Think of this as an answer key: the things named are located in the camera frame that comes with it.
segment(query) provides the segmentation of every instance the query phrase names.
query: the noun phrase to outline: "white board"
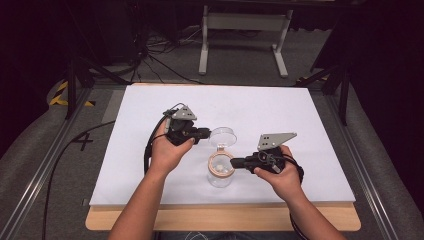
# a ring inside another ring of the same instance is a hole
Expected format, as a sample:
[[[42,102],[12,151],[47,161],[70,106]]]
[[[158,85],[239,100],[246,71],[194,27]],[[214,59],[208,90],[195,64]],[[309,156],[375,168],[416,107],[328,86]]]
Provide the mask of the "white board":
[[[163,112],[187,104],[195,127],[230,127],[235,157],[256,151],[263,133],[296,132],[286,142],[305,170],[302,187],[312,202],[353,202],[355,197],[307,89],[236,86],[128,86],[111,134],[91,206],[125,205],[144,176],[144,148]],[[208,140],[183,157],[169,174],[162,204],[281,202],[271,186],[239,169],[231,185],[207,181],[207,161],[216,148]]]

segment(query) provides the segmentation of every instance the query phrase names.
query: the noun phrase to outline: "aluminum rail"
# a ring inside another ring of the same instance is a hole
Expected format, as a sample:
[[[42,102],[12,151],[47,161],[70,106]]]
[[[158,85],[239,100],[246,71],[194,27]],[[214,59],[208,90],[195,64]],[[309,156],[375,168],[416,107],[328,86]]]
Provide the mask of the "aluminum rail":
[[[338,106],[336,100],[332,96],[325,96],[325,99],[348,146],[350,154],[353,158],[353,168],[359,179],[362,189],[364,190],[365,196],[368,200],[368,204],[371,207],[371,210],[373,211],[374,217],[377,221],[378,227],[380,228],[384,239],[399,239],[389,219],[389,216],[387,215],[387,212],[383,206],[380,195],[378,194],[378,191],[374,186],[370,175],[367,172],[361,155],[359,154],[358,149],[356,148],[356,145],[350,135],[350,132],[348,128],[341,123],[338,117]]]
[[[5,227],[3,228],[0,234],[0,240],[13,239],[16,236],[19,228],[25,220],[26,215],[31,209],[32,204],[40,193],[44,182],[49,177],[53,169],[55,160],[64,146],[64,141],[68,136],[72,124],[75,121],[78,113],[84,107],[84,103],[87,101],[90,92],[91,89],[81,89],[75,112],[72,114],[70,119],[65,120],[62,126],[60,127],[59,132],[57,133],[52,145],[50,146],[43,161],[38,167],[37,172],[28,184],[24,194],[21,197],[21,200],[19,201],[18,205],[16,206],[15,210],[7,221]]]

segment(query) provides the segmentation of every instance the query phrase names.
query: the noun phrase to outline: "clear plastic cup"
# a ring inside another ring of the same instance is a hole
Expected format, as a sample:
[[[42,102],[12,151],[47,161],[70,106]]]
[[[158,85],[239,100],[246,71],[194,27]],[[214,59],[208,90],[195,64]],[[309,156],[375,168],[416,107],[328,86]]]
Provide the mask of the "clear plastic cup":
[[[211,132],[209,142],[217,151],[209,157],[207,179],[214,187],[224,188],[233,179],[234,168],[230,163],[233,156],[224,148],[233,145],[237,137],[231,128],[220,127]]]

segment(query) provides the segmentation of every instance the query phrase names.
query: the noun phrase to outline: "cup lid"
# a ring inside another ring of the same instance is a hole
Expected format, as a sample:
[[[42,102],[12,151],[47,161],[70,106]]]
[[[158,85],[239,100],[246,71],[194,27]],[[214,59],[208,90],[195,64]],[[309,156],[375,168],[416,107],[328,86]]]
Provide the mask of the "cup lid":
[[[217,148],[226,148],[237,142],[233,129],[219,127],[214,129],[209,136],[209,143]]]

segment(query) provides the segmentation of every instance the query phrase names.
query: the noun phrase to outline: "black cable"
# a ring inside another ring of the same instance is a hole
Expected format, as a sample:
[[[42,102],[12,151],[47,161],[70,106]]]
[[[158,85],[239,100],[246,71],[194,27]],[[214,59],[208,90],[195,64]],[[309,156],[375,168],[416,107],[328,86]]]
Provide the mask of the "black cable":
[[[129,81],[126,81],[118,76],[116,76],[115,74],[109,72],[108,70],[106,70],[105,68],[103,68],[102,66],[99,66],[97,64],[95,64],[94,62],[92,62],[89,59],[83,58],[83,57],[79,57],[78,60],[87,65],[87,66],[91,66],[91,68],[93,68],[94,70],[96,70],[97,72],[107,76],[108,78],[110,78],[111,80],[113,80],[114,82],[121,84],[121,85],[131,85],[132,83],[130,83]]]
[[[78,29],[78,32],[80,33],[81,37],[84,39],[86,46],[88,47],[90,53],[92,54],[92,56],[99,61],[99,59],[97,59],[96,54],[94,53],[93,48],[91,47],[91,45],[89,44],[88,38],[87,36],[84,34],[84,32],[82,31],[80,25],[78,24],[78,21],[76,20],[71,8],[68,5],[68,2],[66,0],[62,1],[66,7],[66,10],[68,11],[68,13],[71,15],[72,21],[74,23],[74,26]]]
[[[131,71],[133,71],[136,68],[136,66],[137,66],[137,64],[133,64],[133,65],[131,65],[128,68],[125,68],[125,69],[122,69],[122,70],[118,70],[118,71],[114,71],[114,72],[111,72],[111,73],[113,73],[113,74],[115,74],[117,76],[122,76],[122,75],[125,75],[125,74],[130,73]],[[95,78],[107,78],[107,76],[105,76],[105,75],[103,75],[101,73],[98,73],[98,72],[90,72],[90,73]]]
[[[138,82],[141,83],[141,76],[140,76],[140,73],[138,72],[138,69],[137,69],[137,77],[138,77]]]
[[[156,76],[158,76],[158,78],[159,78],[159,81],[161,82],[161,83],[165,83],[163,80],[162,80],[162,78],[159,76],[159,74],[157,73],[157,72],[155,72],[154,70],[153,70],[153,68],[146,62],[146,61],[144,61],[144,59],[143,59],[143,62],[150,68],[150,70],[154,73],[154,74],[156,74]]]
[[[299,226],[297,226],[296,222],[294,221],[293,217],[291,214],[289,214],[290,216],[290,222],[292,224],[293,230],[296,232],[296,235],[301,239],[301,240],[309,240],[308,237],[306,237],[306,235],[300,230]]]
[[[147,48],[149,49],[149,53],[154,54],[154,55],[159,55],[162,53],[170,53],[172,51],[174,51],[175,49],[179,48],[179,47],[184,47],[187,45],[192,44],[193,42],[195,42],[194,39],[197,38],[197,36],[201,33],[200,31],[201,29],[198,29],[190,34],[187,34],[187,36],[181,36],[180,39],[182,40],[178,40],[176,45],[171,44],[169,41],[166,40],[166,38],[164,38],[163,36],[160,36],[161,39],[158,40],[157,37],[158,35],[152,35],[149,39],[151,39],[152,37],[154,37],[154,41],[147,44]],[[152,49],[155,48],[159,45],[163,45],[163,49],[161,50],[156,50],[156,49]]]
[[[243,37],[246,37],[246,38],[255,38],[259,35],[260,31],[233,30],[231,32],[236,34],[236,35],[243,36]]]
[[[149,141],[147,141],[146,148],[144,149],[144,174],[146,174],[147,171],[149,170],[149,159],[152,157],[152,151],[153,151],[152,144],[153,144],[153,141],[157,138],[155,137],[155,134],[157,130],[159,129],[160,125],[162,124],[162,122],[165,121],[166,118],[168,118],[172,114],[172,110],[176,108],[178,105],[184,106],[184,103],[177,103],[172,108],[165,111],[163,113],[163,117],[159,120],[159,122],[156,124],[155,128],[153,129],[152,134],[150,134]]]
[[[156,137],[154,137],[153,139],[152,139],[152,143],[157,139],[157,138],[160,138],[160,137],[163,137],[163,136],[166,136],[166,133],[164,133],[164,134],[161,134],[161,135],[157,135]]]
[[[88,132],[90,132],[91,130],[109,125],[114,123],[115,121],[110,121],[107,123],[102,123],[99,124],[97,126],[94,126],[92,128],[89,128],[83,132],[81,132],[80,134],[78,134],[77,136],[75,136],[74,138],[71,139],[71,141],[69,141],[65,147],[60,151],[59,155],[57,156],[57,158],[55,159],[52,171],[50,173],[50,178],[49,178],[49,183],[47,186],[47,195],[46,195],[46,203],[44,205],[44,214],[43,214],[43,231],[42,231],[42,240],[46,239],[46,230],[47,230],[47,212],[48,212],[48,208],[49,208],[49,199],[50,199],[50,191],[51,191],[51,186],[52,186],[52,182],[53,182],[53,176],[54,176],[54,172],[56,171],[56,167],[57,164],[59,163],[60,158],[62,157],[63,153],[65,152],[65,150],[69,147],[69,145],[71,145],[71,143],[77,141],[78,139],[82,138],[83,136],[85,136]]]
[[[133,71],[133,74],[131,76],[130,82],[133,82],[133,79],[134,79],[134,76],[135,76],[135,72],[138,71],[138,67],[140,66],[140,64],[141,64],[141,58],[138,58],[137,59],[137,62],[135,64],[136,67],[134,68],[134,71]]]
[[[196,29],[195,31],[191,32],[191,33],[183,33],[183,31],[181,31],[181,37],[180,39],[183,39],[182,41],[188,41],[190,38],[196,39],[196,37],[202,32],[202,27],[199,26],[198,29]]]
[[[186,77],[182,76],[181,74],[177,73],[176,71],[174,71],[172,68],[168,67],[165,63],[163,63],[163,62],[159,61],[157,58],[153,57],[152,55],[149,54],[148,56],[150,58],[156,60],[158,63],[162,64],[164,67],[166,67],[167,69],[169,69],[171,72],[177,74],[177,76],[181,77],[182,79],[184,79],[186,81],[189,81],[189,82],[194,82],[194,83],[198,83],[198,84],[204,84],[204,83],[202,83],[200,81],[196,81],[196,80],[192,80],[192,79],[186,78]]]

